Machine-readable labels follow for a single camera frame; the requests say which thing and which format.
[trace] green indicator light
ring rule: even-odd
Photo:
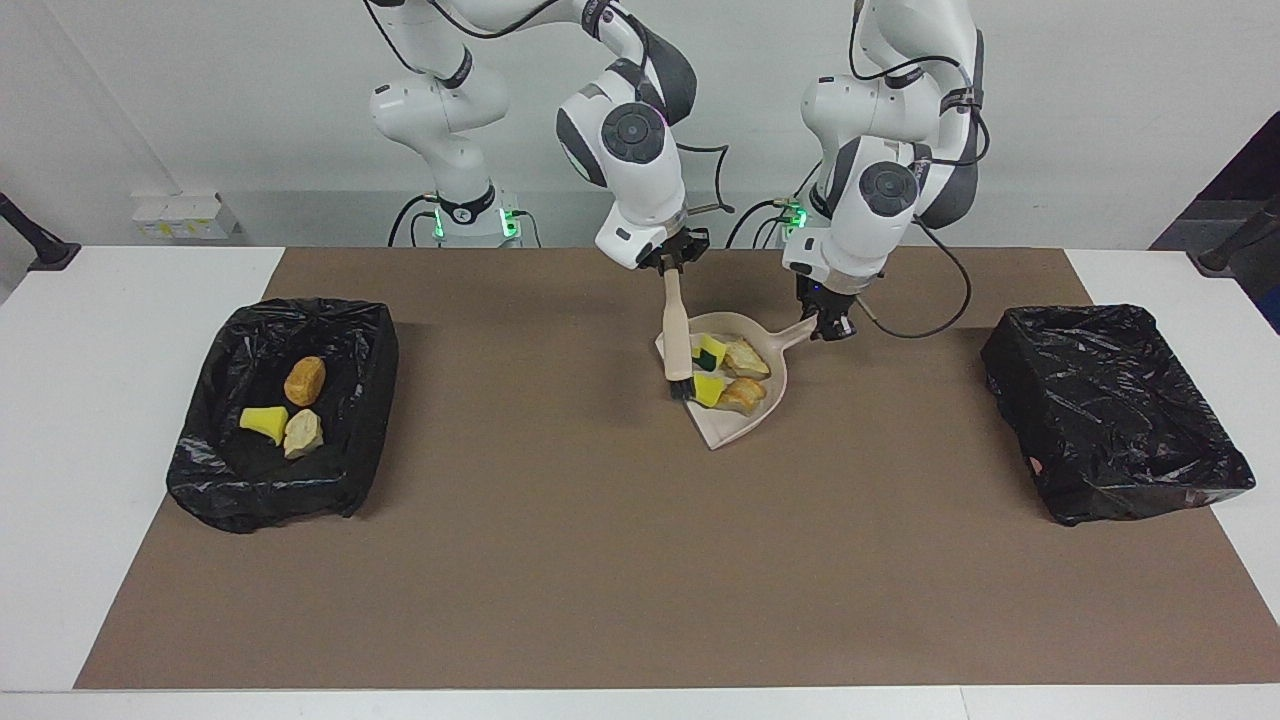
[[[502,211],[502,222],[506,225],[506,234],[508,240],[512,237],[520,237],[520,223],[513,219],[509,211]]]

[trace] yellow sponge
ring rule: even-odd
[[[692,350],[694,363],[708,373],[714,373],[719,369],[721,363],[724,361],[728,346],[709,334],[700,334],[698,336],[698,345]]]
[[[703,407],[716,407],[719,397],[724,395],[728,380],[704,373],[694,373],[694,402]]]
[[[284,425],[288,421],[289,411],[284,407],[246,407],[241,413],[241,428],[271,438],[275,447],[284,442]]]

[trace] black garbage bag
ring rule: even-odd
[[[1036,488],[1064,525],[1201,507],[1256,484],[1142,307],[1016,307],[982,359]]]
[[[294,363],[316,355],[326,379],[311,407],[325,445],[296,461],[239,428],[246,407],[298,407],[284,397]],[[385,305],[270,300],[237,310],[200,370],[166,478],[169,493],[204,523],[251,533],[291,518],[349,518],[374,483],[396,393],[399,343]]]

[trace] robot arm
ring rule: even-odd
[[[507,92],[500,77],[476,64],[449,26],[462,18],[499,36],[572,22],[618,56],[561,106],[556,122],[577,172],[616,197],[596,246],[631,269],[657,265],[663,255],[680,265],[705,249],[704,238],[685,229],[685,186],[671,135],[671,126],[692,110],[696,76],[678,50],[618,3],[452,0],[444,8],[443,0],[372,1],[406,63],[425,73],[380,87],[372,100],[375,120],[384,135],[428,160],[451,215],[462,209],[466,218],[479,217],[493,201],[484,155],[456,133],[504,117]]]
[[[480,246],[508,241],[502,193],[484,151],[458,133],[507,114],[507,86],[477,63],[440,12],[426,0],[371,0],[393,46],[419,74],[374,91],[370,111],[389,140],[415,150],[435,176],[447,238]]]
[[[671,132],[692,111],[698,77],[676,47],[617,3],[572,5],[582,29],[618,56],[556,118],[570,163],[616,199],[595,245],[627,269],[680,268],[708,245],[685,229],[685,183]]]
[[[968,1],[859,0],[854,13],[858,74],[819,78],[805,94],[804,120],[823,149],[806,197],[815,223],[783,252],[804,316],[818,315],[828,341],[856,332],[849,309],[906,227],[959,220],[978,182],[983,47]]]

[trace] table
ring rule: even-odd
[[[1280,685],[666,692],[69,693],[163,498],[209,338],[257,301],[278,249],[90,247],[0,306],[0,715],[14,717],[1263,717]],[[1249,457],[1260,487],[1215,509],[1280,609],[1280,338],[1229,281],[1178,254],[1073,251],[1100,304],[1148,307]],[[142,373],[138,350],[154,359]],[[51,382],[41,382],[49,378]],[[113,418],[74,445],[68,409]],[[108,470],[96,459],[111,457]],[[100,488],[111,484],[113,492]]]

